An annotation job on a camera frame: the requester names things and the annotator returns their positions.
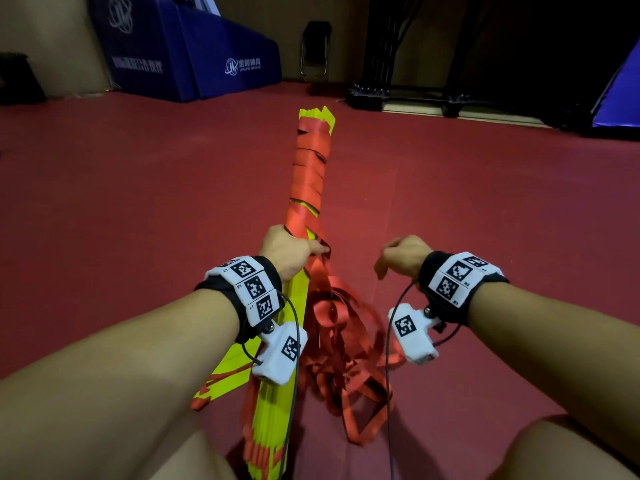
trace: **leg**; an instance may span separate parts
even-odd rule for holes
[[[573,419],[538,420],[513,441],[491,480],[638,480]]]
[[[222,455],[214,452],[197,418],[187,411],[169,428],[135,480],[236,480]]]

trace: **person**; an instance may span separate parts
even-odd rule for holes
[[[269,229],[260,255],[283,282],[317,241]],[[432,250],[416,236],[388,243],[374,270],[416,279]],[[478,288],[476,336],[568,413],[525,428],[503,479],[636,479],[640,467],[640,328],[507,283]],[[220,292],[199,289],[114,325],[0,383],[0,478],[231,479],[189,403],[239,331]]]

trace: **forearm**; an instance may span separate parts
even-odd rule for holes
[[[189,407],[238,322],[228,299],[199,290],[16,372],[0,385],[0,469],[23,478],[131,471]]]
[[[469,325],[512,369],[640,465],[640,328],[504,283],[477,291]]]

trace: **hand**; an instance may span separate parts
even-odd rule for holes
[[[300,272],[311,254],[328,252],[329,248],[315,239],[309,241],[293,237],[283,225],[278,225],[270,227],[264,236],[260,256],[271,261],[284,283]]]
[[[416,235],[396,237],[385,244],[373,269],[376,270],[379,280],[387,275],[389,269],[415,280],[422,263],[431,252],[432,249]]]

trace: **red mat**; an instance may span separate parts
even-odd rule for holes
[[[636,143],[358,112],[299,84],[185,105],[109,94],[0,109],[1,376],[257,251],[284,218],[298,110],[324,104],[337,119],[322,212],[332,264],[380,313],[406,285],[376,281],[380,245],[416,233],[640,324]],[[398,477],[484,478],[517,430],[558,409],[468,330],[440,353],[392,373]],[[242,395],[203,413],[224,453],[241,438]],[[311,394],[298,434],[295,478],[388,478],[385,436],[348,445]]]

